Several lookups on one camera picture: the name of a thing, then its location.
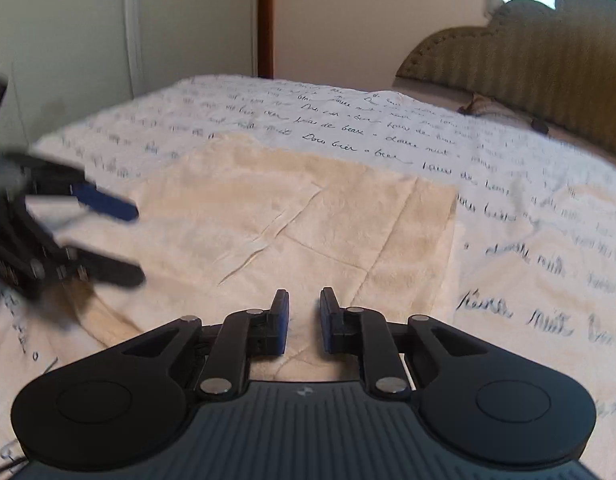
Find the cream white pants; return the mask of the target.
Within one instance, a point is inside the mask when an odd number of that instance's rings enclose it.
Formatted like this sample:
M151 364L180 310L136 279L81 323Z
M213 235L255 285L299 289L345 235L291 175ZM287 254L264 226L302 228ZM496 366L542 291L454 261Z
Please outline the cream white pants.
M128 178L94 179L134 200L136 222L85 216L73 240L142 266L130 292L69 285L28 315L31 348L63 365L193 314L215 324L291 297L287 347L253 364L260 379L348 379L350 356L323 349L317 303L334 289L345 306L399 321L429 312L445 279L455 192L421 177L267 148L251 136L215 136L201 148Z

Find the wardrobe with flower-patterned doors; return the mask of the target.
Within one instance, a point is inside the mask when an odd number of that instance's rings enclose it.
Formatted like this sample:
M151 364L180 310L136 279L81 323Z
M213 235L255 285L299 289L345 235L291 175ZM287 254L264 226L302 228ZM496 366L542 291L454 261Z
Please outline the wardrobe with flower-patterned doors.
M213 74L255 75L257 0L0 0L0 146Z

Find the white bedspread with script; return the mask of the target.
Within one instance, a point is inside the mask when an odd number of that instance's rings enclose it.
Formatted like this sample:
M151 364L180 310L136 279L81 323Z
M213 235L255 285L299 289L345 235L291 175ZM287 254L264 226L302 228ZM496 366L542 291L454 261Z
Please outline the white bedspread with script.
M182 80L46 136L36 152L93 179L95 170L128 178L228 134L453 188L445 279L422 313L581 382L597 411L584 463L616 479L616 168L392 91L238 76ZM85 216L126 223L66 200L32 210L57 236ZM16 394L61 366L41 365L31 348L28 315L42 306L0 287L0 466L20 454Z

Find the striped pillow at headboard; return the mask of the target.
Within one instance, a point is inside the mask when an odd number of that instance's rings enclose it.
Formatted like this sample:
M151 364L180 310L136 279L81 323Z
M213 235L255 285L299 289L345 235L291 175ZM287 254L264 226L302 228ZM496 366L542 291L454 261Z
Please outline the striped pillow at headboard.
M513 108L509 108L497 100L489 98L489 96L482 96L476 92L457 111L464 116L481 118L501 125L518 128L529 128L531 126L531 119L528 116L516 112Z

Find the green scalloped headboard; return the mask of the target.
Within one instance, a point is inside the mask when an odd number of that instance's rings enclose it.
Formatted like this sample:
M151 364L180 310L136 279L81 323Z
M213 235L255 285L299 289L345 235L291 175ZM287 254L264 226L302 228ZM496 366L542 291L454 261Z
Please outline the green scalloped headboard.
M616 0L510 0L420 42L401 79L476 92L616 156Z

